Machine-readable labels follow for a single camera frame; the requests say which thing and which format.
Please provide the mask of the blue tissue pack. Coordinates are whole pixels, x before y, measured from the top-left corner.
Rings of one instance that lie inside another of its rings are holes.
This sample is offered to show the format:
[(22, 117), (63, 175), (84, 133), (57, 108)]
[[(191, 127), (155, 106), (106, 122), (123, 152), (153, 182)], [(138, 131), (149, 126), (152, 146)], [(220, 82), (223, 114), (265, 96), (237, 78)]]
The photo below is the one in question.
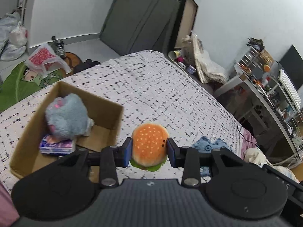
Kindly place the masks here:
[(42, 154), (64, 156), (75, 151), (76, 141), (76, 139), (62, 140), (47, 134), (40, 141), (39, 150)]

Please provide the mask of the white plastic bags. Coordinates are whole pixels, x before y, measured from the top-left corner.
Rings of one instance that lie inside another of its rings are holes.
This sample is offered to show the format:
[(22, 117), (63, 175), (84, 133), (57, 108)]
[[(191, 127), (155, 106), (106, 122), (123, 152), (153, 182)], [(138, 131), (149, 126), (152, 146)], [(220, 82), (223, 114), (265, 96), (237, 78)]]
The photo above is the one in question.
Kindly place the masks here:
[(1, 61), (14, 61), (26, 51), (27, 29), (22, 26), (18, 12), (1, 18)]

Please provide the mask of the black monitor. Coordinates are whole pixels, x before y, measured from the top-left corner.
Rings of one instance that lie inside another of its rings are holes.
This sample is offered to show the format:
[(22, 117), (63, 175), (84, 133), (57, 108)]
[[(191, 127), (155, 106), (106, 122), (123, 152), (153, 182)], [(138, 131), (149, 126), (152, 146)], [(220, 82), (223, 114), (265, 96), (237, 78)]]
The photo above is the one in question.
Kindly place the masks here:
[(299, 90), (302, 86), (303, 60), (294, 45), (288, 49), (279, 63), (294, 84), (296, 90)]

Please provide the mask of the white keyboard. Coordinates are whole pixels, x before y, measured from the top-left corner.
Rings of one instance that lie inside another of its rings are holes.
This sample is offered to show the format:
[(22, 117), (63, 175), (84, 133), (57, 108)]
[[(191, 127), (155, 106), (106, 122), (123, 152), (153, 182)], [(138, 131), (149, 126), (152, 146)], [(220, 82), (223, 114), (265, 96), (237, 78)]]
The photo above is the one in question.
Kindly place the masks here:
[(300, 110), (301, 99), (288, 75), (283, 69), (279, 69), (278, 80), (285, 88), (286, 92), (290, 96), (290, 100), (294, 103), (296, 109)]

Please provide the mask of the small blue plush cloth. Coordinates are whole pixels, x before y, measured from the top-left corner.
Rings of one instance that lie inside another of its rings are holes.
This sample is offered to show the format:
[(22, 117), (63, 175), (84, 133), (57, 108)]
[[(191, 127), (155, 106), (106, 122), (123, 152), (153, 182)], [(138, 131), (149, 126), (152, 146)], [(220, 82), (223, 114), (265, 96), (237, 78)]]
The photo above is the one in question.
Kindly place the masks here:
[(197, 140), (193, 145), (193, 148), (197, 149), (199, 153), (210, 153), (213, 149), (221, 149), (221, 148), (227, 148), (230, 151), (232, 150), (232, 147), (227, 145), (226, 142), (224, 142), (221, 138), (217, 138), (214, 142), (211, 142), (211, 140), (205, 136), (202, 136)]

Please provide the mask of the grey-blue plush toy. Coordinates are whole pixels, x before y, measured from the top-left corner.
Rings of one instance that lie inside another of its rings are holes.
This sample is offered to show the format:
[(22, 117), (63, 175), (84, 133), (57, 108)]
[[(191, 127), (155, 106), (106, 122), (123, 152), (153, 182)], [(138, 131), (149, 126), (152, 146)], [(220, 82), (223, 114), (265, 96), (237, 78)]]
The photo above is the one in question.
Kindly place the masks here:
[(46, 108), (45, 117), (52, 135), (62, 139), (88, 137), (94, 126), (83, 101), (74, 93), (55, 98)]

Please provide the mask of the cream tote bag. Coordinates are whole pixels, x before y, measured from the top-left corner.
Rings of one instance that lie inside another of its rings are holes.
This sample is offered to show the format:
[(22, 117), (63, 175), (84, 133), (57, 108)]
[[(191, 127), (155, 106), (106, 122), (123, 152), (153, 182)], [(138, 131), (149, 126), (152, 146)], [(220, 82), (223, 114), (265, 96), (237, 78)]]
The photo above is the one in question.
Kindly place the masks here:
[(202, 41), (195, 33), (191, 35), (193, 56), (197, 74), (202, 84), (215, 81), (221, 84), (227, 83), (229, 75), (227, 70), (211, 60), (209, 53), (204, 49)]

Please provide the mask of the brown cardboard box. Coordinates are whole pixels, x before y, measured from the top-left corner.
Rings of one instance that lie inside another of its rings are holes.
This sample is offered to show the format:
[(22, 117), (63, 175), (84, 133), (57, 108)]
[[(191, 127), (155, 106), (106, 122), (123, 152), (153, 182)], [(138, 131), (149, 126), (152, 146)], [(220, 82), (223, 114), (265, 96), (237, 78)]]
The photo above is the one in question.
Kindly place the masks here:
[(116, 144), (123, 107), (65, 82), (57, 82), (26, 125), (10, 159), (17, 178), (55, 161), (40, 151), (43, 138), (69, 138), (74, 144), (99, 152)]

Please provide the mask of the plush hamburger toy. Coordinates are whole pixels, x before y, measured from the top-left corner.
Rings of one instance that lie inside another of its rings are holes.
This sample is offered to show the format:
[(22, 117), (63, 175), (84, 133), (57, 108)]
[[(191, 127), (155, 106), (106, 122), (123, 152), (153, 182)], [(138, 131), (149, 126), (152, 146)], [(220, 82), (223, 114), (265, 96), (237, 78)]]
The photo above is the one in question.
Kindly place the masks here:
[(150, 172), (159, 170), (167, 160), (167, 129), (160, 124), (145, 123), (134, 129), (131, 138), (131, 165)]

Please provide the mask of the red white plastic bag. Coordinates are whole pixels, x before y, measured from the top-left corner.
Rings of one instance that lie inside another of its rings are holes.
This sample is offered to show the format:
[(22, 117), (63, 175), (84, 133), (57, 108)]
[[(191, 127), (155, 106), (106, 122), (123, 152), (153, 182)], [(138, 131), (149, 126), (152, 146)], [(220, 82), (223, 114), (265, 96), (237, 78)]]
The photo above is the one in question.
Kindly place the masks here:
[(66, 74), (71, 72), (69, 65), (55, 54), (47, 44), (41, 44), (24, 62), (30, 70), (46, 78), (53, 71), (63, 69)]

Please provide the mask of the white desk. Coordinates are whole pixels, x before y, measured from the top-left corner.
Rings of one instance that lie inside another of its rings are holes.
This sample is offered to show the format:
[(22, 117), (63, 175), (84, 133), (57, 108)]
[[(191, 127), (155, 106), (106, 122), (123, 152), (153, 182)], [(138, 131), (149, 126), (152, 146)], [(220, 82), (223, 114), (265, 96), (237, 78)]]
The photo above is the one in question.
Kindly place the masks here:
[(219, 96), (223, 95), (227, 91), (230, 91), (237, 85), (239, 85), (241, 83), (245, 83), (247, 85), (247, 87), (259, 99), (259, 101), (262, 103), (262, 105), (267, 109), (267, 111), (269, 112), (272, 119), (274, 119), (275, 123), (277, 124), (277, 126), (279, 127), (281, 132), (283, 133), (284, 138), (287, 140), (287, 143), (290, 146), (292, 152), (293, 153), (299, 152), (299, 146), (296, 146), (293, 143), (291, 135), (289, 134), (289, 132), (286, 128), (286, 124), (284, 123), (284, 121), (282, 120), (280, 115), (276, 112), (276, 110), (274, 109), (274, 106), (268, 99), (268, 96), (265, 93), (265, 91), (263, 91), (263, 89), (261, 87), (259, 87), (258, 85), (253, 84), (253, 82), (249, 79), (249, 76), (247, 75), (247, 73), (245, 73), (243, 68), (241, 68), (240, 64), (238, 64), (238, 63), (234, 64), (234, 69), (236, 71), (236, 75), (233, 78), (231, 78), (227, 83), (225, 83), (220, 88), (218, 88), (214, 92), (213, 96), (215, 98), (218, 98)]

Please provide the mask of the grey drawer organizer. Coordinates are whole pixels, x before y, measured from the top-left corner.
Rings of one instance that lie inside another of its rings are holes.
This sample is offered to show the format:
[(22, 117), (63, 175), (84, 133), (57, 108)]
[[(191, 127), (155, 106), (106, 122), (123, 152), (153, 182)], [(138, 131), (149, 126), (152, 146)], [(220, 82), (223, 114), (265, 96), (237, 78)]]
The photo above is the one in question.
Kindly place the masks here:
[(240, 58), (238, 64), (249, 76), (250, 80), (260, 80), (265, 74), (263, 68), (265, 63), (261, 58), (261, 55), (253, 47), (249, 47), (245, 54)]

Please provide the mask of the pink bed sheet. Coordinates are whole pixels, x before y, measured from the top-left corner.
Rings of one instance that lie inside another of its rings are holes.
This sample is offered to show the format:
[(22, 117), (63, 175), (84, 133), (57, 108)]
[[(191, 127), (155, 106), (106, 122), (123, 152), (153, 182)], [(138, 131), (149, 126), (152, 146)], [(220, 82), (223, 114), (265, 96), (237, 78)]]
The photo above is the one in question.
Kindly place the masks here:
[(244, 159), (245, 151), (249, 148), (257, 148), (257, 141), (255, 137), (242, 126), (237, 126), (238, 138), (239, 138), (239, 146), (237, 149), (237, 155)]

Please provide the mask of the brown framed board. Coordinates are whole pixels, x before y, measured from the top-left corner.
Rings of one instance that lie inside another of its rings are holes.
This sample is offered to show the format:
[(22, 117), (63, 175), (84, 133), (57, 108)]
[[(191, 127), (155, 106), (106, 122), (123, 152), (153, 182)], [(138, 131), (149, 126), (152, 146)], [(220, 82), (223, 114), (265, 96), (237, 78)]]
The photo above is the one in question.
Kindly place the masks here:
[(190, 36), (195, 24), (198, 5), (194, 0), (182, 0), (181, 2), (181, 20), (178, 25), (178, 33), (174, 47), (181, 48), (182, 39)]

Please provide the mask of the green cartoon floor mat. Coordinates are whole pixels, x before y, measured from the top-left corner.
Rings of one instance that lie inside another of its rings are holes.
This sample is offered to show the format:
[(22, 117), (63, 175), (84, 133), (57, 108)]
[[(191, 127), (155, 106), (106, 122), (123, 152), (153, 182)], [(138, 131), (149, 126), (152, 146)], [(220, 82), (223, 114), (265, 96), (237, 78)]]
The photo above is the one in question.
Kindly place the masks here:
[(1, 84), (1, 112), (65, 76), (64, 70), (59, 69), (43, 78), (26, 67), (23, 62), (19, 63)]

